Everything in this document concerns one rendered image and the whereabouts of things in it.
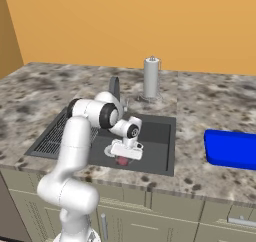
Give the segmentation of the beige false drawer front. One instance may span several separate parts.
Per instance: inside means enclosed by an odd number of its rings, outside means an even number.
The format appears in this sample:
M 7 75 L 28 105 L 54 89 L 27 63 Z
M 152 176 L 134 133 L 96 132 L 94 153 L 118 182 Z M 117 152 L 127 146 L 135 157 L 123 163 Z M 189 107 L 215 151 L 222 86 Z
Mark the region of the beige false drawer front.
M 199 221 L 203 205 L 200 200 L 154 191 L 107 185 L 99 185 L 98 190 L 101 202 L 192 222 Z

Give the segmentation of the grey paper towel roll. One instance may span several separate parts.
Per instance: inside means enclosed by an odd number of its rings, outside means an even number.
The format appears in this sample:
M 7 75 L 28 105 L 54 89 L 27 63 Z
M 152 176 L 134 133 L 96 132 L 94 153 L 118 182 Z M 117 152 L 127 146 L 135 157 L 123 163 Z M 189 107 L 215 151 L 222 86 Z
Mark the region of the grey paper towel roll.
M 144 96 L 155 98 L 158 90 L 158 64 L 159 59 L 151 56 L 144 60 Z

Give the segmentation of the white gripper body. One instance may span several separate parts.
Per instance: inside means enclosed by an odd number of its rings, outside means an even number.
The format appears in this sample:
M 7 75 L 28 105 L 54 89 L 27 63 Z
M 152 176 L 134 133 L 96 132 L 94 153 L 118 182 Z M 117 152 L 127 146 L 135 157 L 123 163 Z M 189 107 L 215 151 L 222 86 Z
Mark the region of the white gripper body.
M 143 155 L 143 145 L 135 142 L 132 147 L 128 147 L 121 140 L 115 139 L 112 141 L 110 153 L 115 156 L 140 160 Z

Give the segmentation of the blue tray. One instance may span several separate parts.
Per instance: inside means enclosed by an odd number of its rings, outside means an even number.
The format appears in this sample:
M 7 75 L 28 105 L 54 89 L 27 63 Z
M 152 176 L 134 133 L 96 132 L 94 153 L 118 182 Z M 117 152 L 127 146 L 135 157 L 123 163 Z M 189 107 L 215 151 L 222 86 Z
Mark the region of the blue tray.
M 256 134 L 207 129 L 204 147 L 212 165 L 256 170 Z

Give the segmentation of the dark grey sink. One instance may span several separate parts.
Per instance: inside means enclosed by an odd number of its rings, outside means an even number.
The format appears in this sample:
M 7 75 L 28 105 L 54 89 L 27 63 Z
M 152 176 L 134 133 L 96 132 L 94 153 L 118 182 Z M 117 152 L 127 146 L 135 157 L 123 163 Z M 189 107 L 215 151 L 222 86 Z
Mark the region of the dark grey sink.
M 115 159 L 104 154 L 106 146 L 115 138 L 106 130 L 93 129 L 89 165 L 110 167 L 152 173 L 174 175 L 176 119 L 174 117 L 151 116 L 126 113 L 125 119 L 136 116 L 143 122 L 139 142 L 144 146 L 141 160 L 131 160 L 126 166 L 119 165 Z M 66 108 L 50 123 L 33 145 L 26 151 L 27 156 L 58 159 L 60 142 L 66 123 Z

